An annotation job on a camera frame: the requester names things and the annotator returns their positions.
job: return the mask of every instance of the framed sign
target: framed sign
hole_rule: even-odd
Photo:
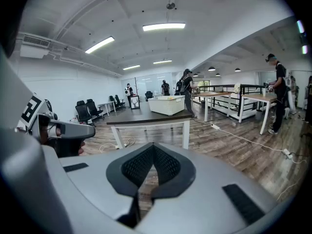
[[[140,109],[140,101],[138,99],[138,96],[133,96],[130,97],[130,102],[131,102],[131,110],[132,109]]]

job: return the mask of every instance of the trash can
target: trash can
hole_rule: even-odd
[[[262,111],[257,109],[256,113],[255,113],[255,119],[256,120],[261,120],[261,117],[262,117]]]

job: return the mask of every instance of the black cap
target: black cap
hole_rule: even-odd
[[[189,70],[188,68],[186,70],[184,70],[185,73],[193,73],[191,70]]]
[[[276,56],[273,54],[269,54],[268,57],[265,59],[266,62],[271,61],[273,59],[276,59]]]

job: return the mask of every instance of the air vent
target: air vent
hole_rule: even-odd
[[[37,37],[31,37],[31,36],[25,35],[24,39],[23,39],[23,44],[32,45],[32,46],[47,49],[50,45],[50,41],[40,39]]]

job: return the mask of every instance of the office chair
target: office chair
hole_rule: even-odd
[[[147,91],[145,93],[145,101],[147,101],[148,99],[153,98],[153,93],[151,91]]]
[[[79,122],[85,122],[87,125],[94,125],[95,127],[93,122],[88,124],[88,120],[90,120],[92,116],[89,114],[87,104],[85,104],[83,100],[77,101],[77,106],[75,108],[78,112],[77,119]]]
[[[99,115],[103,113],[103,110],[97,110],[96,105],[92,99],[87,99],[87,106],[92,116],[102,117],[104,119],[104,116]]]
[[[125,102],[120,102],[118,95],[115,95],[115,98],[116,98],[117,104],[119,104],[121,107],[125,108],[125,105],[124,105]]]

